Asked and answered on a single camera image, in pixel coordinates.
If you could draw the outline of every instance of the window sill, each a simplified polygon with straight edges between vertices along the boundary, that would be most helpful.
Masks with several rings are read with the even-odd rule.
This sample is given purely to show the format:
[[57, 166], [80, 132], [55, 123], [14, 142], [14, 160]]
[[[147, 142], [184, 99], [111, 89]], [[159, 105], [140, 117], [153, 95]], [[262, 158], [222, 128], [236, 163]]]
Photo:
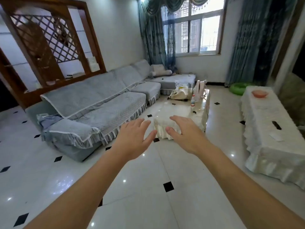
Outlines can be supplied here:
[[197, 54], [197, 55], [176, 55], [176, 57], [208, 56], [208, 55], [219, 56], [220, 53], [215, 53], [215, 54]]

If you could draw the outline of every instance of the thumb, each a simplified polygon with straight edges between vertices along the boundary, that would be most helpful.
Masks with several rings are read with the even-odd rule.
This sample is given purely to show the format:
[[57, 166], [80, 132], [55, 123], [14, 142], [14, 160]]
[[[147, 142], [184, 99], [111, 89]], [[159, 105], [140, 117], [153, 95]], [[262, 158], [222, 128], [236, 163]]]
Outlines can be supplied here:
[[181, 135], [177, 133], [172, 127], [166, 127], [165, 130], [174, 140], [179, 140], [181, 137]]
[[145, 147], [145, 150], [148, 148], [148, 146], [153, 142], [154, 138], [156, 137], [157, 130], [152, 130], [150, 134], [145, 138], [143, 141], [143, 146]]

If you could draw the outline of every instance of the hand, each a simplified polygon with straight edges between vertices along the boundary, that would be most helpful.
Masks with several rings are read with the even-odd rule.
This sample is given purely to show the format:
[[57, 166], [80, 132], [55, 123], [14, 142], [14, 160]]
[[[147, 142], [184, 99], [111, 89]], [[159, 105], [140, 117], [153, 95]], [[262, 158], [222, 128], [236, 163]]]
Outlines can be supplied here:
[[137, 158], [147, 150], [157, 134], [157, 131], [153, 130], [144, 140], [144, 134], [149, 124], [150, 121], [144, 121], [143, 118], [122, 124], [111, 149], [124, 153], [122, 155], [128, 161]]
[[170, 119], [180, 127], [181, 134], [172, 127], [166, 127], [165, 130], [185, 151], [197, 155], [207, 143], [210, 143], [192, 119], [180, 116], [172, 116]]

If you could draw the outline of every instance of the forearm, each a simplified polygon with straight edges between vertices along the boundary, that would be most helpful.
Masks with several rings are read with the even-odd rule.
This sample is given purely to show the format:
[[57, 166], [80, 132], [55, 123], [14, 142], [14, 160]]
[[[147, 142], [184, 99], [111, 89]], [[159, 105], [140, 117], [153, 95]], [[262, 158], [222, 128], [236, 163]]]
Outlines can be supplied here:
[[248, 177], [219, 148], [211, 143], [206, 145], [197, 156], [248, 229], [305, 228], [302, 218]]
[[110, 149], [74, 185], [25, 228], [87, 228], [98, 204], [127, 159]]

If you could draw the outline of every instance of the ruffled tablecloth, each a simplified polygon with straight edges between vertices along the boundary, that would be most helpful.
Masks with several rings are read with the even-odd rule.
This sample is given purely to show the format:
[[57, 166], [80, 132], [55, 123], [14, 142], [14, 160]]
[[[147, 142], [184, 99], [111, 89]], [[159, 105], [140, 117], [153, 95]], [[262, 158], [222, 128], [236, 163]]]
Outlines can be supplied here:
[[173, 115], [191, 118], [202, 131], [205, 131], [210, 108], [210, 90], [205, 89], [204, 93], [205, 97], [195, 103], [193, 108], [190, 100], [187, 102], [167, 100], [154, 117], [154, 129], [157, 130], [156, 137], [173, 139], [165, 130], [167, 126], [173, 127], [176, 132], [181, 133], [176, 122], [170, 119], [170, 116]]
[[[253, 90], [269, 94], [259, 99], [253, 96]], [[241, 101], [245, 143], [250, 152], [246, 167], [305, 189], [305, 140], [272, 88], [249, 86]]]

